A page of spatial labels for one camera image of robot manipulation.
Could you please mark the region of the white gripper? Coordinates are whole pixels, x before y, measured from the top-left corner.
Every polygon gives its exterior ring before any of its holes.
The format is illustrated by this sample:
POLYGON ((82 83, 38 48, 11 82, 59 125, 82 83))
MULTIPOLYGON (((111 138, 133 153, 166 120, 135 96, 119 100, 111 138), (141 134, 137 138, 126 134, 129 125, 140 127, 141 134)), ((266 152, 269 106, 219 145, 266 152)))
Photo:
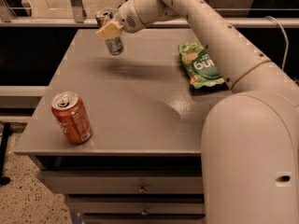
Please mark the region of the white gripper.
POLYGON ((120 37, 122 31, 136 33, 162 17, 161 0, 128 0, 118 9, 115 20, 104 21, 96 35, 102 41, 114 39, 120 37))

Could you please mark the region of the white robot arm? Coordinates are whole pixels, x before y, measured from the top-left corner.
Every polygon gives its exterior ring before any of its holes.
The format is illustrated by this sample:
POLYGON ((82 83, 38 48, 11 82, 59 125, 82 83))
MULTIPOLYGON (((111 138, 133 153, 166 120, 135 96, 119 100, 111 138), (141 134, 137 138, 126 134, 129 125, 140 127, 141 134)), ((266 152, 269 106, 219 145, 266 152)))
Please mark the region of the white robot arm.
POLYGON ((156 21, 187 21, 232 95, 201 134, 206 224, 299 224, 299 89, 204 0, 129 0, 103 40, 156 21))

